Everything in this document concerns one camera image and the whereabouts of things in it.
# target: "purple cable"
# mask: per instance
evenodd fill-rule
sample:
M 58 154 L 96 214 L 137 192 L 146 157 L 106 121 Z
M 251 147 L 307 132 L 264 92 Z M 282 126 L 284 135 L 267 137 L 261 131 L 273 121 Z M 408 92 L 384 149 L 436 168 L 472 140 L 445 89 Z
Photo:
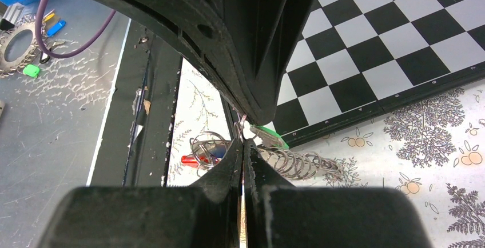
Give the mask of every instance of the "purple cable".
M 93 44 L 94 41 L 96 41 L 96 39 L 100 37 L 100 35 L 104 32 L 109 22 L 113 18 L 114 14 L 116 13 L 116 11 L 113 10 L 111 14 L 109 14 L 103 26 L 101 26 L 100 30 L 79 49 L 74 50 L 71 53 L 67 53 L 67 54 L 56 54 L 49 51 L 49 49 L 47 49 L 47 46 L 42 41 L 42 20 L 44 18 L 44 12 L 48 1 L 49 0 L 41 0 L 41 2 L 39 3 L 39 8 L 37 9 L 37 16 L 35 18 L 35 40 L 37 41 L 37 44 L 39 44 L 39 48 L 42 50 L 42 52 L 44 52 L 44 54 L 53 58 L 71 58 L 81 53 L 82 51 L 86 50 L 89 46 L 91 46 L 91 44 Z

